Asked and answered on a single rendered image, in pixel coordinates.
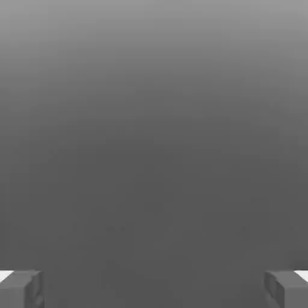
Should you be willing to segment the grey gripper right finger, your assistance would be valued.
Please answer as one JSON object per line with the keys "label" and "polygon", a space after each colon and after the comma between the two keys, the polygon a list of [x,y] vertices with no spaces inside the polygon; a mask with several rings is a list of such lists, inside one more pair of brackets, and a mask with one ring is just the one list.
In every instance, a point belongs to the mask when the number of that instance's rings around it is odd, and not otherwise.
{"label": "grey gripper right finger", "polygon": [[308,270],[265,271],[268,308],[308,308]]}

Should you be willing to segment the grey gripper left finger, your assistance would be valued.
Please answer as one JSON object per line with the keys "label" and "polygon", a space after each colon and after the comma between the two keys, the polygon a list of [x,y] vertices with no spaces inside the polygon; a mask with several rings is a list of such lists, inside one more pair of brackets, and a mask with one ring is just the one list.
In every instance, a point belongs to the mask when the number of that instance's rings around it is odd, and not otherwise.
{"label": "grey gripper left finger", "polygon": [[43,271],[0,270],[0,308],[45,308]]}

